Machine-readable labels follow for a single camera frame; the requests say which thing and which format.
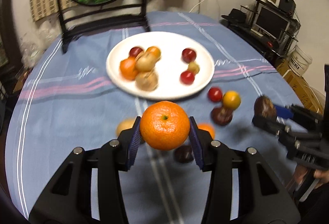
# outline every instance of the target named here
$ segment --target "black hat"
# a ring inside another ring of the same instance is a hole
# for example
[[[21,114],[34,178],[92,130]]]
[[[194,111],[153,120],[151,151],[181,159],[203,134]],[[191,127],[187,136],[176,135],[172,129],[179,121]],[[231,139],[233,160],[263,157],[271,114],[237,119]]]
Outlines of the black hat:
[[[230,14],[222,15],[222,18],[226,19],[229,22],[232,23],[245,23],[247,19],[247,15],[243,13],[242,11],[234,8],[231,10]]]

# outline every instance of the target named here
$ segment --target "person's hand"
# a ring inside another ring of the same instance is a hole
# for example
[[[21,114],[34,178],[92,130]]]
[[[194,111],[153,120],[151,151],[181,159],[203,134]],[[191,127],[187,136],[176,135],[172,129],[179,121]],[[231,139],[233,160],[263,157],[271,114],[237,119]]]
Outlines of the person's hand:
[[[293,174],[293,178],[298,184],[302,183],[307,171],[308,169],[302,165],[296,166],[295,173]],[[315,179],[320,180],[318,184],[315,186],[315,189],[329,182],[329,170],[327,171],[316,170],[313,176]]]

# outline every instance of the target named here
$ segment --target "mandarin orange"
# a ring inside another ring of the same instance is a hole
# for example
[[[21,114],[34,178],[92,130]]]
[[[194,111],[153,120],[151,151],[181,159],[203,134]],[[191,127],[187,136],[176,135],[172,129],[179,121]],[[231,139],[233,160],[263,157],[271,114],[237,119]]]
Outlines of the mandarin orange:
[[[215,129],[211,124],[208,123],[200,123],[198,124],[198,129],[206,130],[210,133],[212,139],[215,139]]]
[[[149,47],[148,49],[146,49],[146,52],[151,53],[157,59],[161,57],[161,50],[156,46]]]
[[[178,104],[160,101],[145,110],[139,128],[148,145],[154,149],[169,151],[187,139],[190,120]]]
[[[125,79],[130,81],[135,80],[138,75],[135,65],[136,61],[134,57],[128,57],[120,62],[120,72]]]

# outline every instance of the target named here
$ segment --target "plastic bag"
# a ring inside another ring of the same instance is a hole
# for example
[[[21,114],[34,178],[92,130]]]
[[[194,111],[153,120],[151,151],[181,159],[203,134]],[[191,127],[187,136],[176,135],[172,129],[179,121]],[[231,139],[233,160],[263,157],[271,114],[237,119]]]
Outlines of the plastic bag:
[[[44,21],[40,27],[39,27],[39,37],[42,40],[42,48],[41,50],[47,49],[52,42],[55,41],[56,37],[60,34],[59,31],[55,26],[52,26],[52,24],[48,20]]]
[[[33,68],[42,57],[43,50],[38,45],[26,38],[26,34],[21,38],[22,62],[25,68]]]

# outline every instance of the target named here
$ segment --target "computer monitor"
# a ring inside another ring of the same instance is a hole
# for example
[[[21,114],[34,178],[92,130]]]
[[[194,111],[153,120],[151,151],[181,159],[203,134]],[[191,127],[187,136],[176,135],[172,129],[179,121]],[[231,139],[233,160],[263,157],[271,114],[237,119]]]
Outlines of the computer monitor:
[[[287,30],[289,21],[269,10],[267,7],[262,6],[257,15],[255,25],[267,35],[274,39],[279,39],[281,31]]]

